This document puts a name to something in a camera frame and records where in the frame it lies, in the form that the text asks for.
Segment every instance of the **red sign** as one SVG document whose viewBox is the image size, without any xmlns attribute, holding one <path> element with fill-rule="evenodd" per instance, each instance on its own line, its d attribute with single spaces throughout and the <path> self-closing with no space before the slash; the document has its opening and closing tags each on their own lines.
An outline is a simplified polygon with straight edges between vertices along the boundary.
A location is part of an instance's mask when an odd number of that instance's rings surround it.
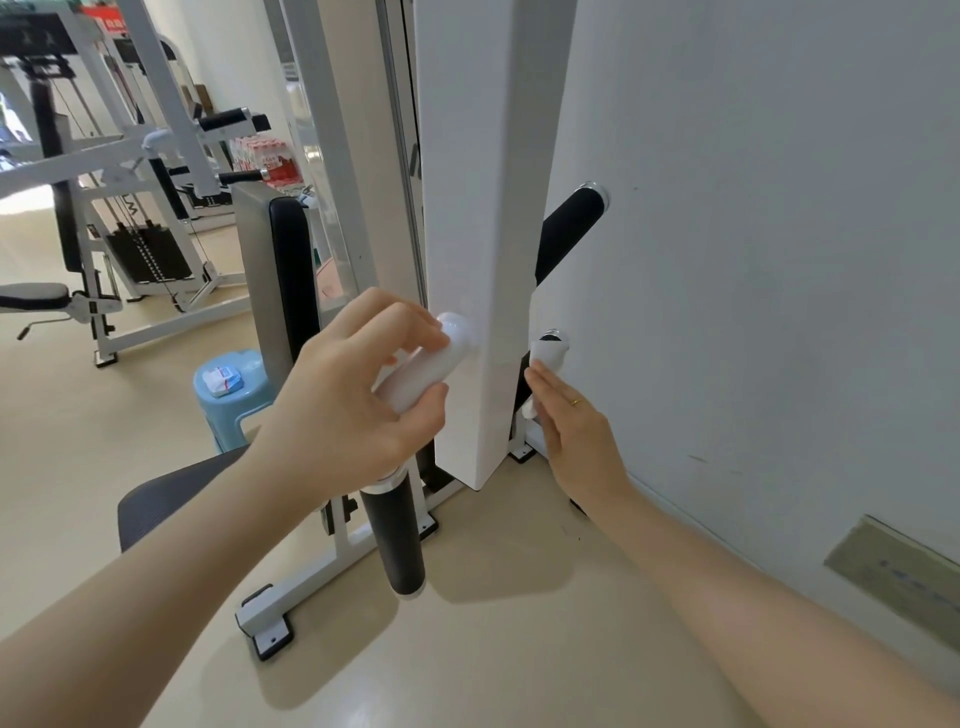
<svg viewBox="0 0 960 728">
<path fill-rule="evenodd" d="M 119 8 L 114 8 L 112 5 L 84 5 L 84 12 L 103 22 L 104 27 L 110 34 L 119 35 L 127 32 L 127 23 L 123 21 L 123 15 L 120 14 Z"/>
</svg>

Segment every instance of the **stool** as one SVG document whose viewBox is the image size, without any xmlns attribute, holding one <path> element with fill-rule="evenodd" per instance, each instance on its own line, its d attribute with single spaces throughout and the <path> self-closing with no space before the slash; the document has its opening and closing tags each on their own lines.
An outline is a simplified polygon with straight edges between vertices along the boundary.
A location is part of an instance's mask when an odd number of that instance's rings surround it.
<svg viewBox="0 0 960 728">
<path fill-rule="evenodd" d="M 204 372 L 215 367 L 233 367 L 243 378 L 243 387 L 222 397 L 214 397 L 204 383 Z M 240 428 L 240 422 L 270 406 L 276 399 L 276 390 L 263 368 L 263 357 L 253 349 L 225 353 L 210 359 L 193 375 L 193 391 L 220 452 L 244 447 L 247 438 Z"/>
</svg>

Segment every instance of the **hand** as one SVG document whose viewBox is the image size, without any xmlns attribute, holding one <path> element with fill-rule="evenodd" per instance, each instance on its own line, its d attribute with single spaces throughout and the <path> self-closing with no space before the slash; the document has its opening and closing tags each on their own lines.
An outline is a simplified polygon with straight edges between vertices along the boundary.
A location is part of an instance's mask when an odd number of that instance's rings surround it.
<svg viewBox="0 0 960 728">
<path fill-rule="evenodd" d="M 241 462 L 308 509 L 389 475 L 443 428 L 447 386 L 398 416 L 371 391 L 377 375 L 401 349 L 448 343 L 425 308 L 365 291 L 303 346 Z"/>
<path fill-rule="evenodd" d="M 550 467 L 564 492 L 588 513 L 634 495 L 607 418 L 542 362 L 535 360 L 523 375 L 534 393 Z"/>
</svg>

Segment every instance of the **beige floor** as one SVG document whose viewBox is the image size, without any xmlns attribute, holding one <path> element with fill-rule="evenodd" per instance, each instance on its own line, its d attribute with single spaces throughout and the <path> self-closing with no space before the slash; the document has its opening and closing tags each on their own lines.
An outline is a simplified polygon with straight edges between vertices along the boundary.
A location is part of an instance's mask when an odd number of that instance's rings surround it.
<svg viewBox="0 0 960 728">
<path fill-rule="evenodd" d="M 0 217 L 0 282 L 62 279 L 55 240 L 49 212 Z M 204 245 L 235 263 L 229 231 Z M 167 310 L 139 303 L 117 323 Z M 240 316 L 98 371 L 85 327 L 16 342 L 24 323 L 0 316 L 0 635 L 117 555 L 116 503 L 131 487 L 212 454 L 190 377 L 255 345 Z M 374 554 L 299 607 L 295 643 L 261 666 L 232 612 L 324 547 L 308 520 L 220 611 L 147 724 L 759 725 L 544 461 L 508 461 L 436 515 L 421 598 L 397 602 Z"/>
</svg>

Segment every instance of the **sunlight on floor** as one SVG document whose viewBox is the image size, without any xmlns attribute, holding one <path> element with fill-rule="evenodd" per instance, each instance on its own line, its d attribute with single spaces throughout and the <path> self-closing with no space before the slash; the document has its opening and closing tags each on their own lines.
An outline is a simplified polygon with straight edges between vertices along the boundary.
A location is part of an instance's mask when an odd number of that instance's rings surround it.
<svg viewBox="0 0 960 728">
<path fill-rule="evenodd" d="M 54 206 L 54 193 L 50 185 L 32 187 L 16 192 L 0 200 L 0 215 L 18 215 L 37 209 L 51 209 Z"/>
</svg>

